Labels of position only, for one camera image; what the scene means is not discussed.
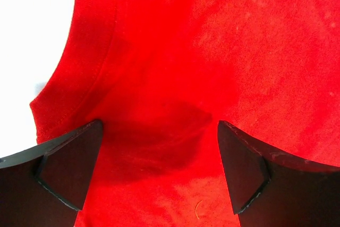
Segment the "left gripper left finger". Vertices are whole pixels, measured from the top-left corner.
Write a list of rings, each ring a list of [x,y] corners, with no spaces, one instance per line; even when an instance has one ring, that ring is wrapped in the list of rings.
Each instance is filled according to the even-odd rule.
[[[1,158],[1,226],[74,226],[103,138],[94,120]]]

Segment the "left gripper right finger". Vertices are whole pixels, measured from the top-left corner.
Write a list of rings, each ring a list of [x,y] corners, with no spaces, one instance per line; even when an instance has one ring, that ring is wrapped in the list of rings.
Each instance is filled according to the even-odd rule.
[[[256,139],[226,121],[218,145],[241,226],[339,226],[339,168]]]

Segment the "red t shirt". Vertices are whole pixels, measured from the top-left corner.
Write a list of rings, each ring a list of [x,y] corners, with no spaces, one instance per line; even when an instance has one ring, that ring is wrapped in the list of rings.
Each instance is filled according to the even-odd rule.
[[[238,226],[220,120],[339,164],[339,0],[75,0],[30,106],[38,143],[104,123],[76,226]]]

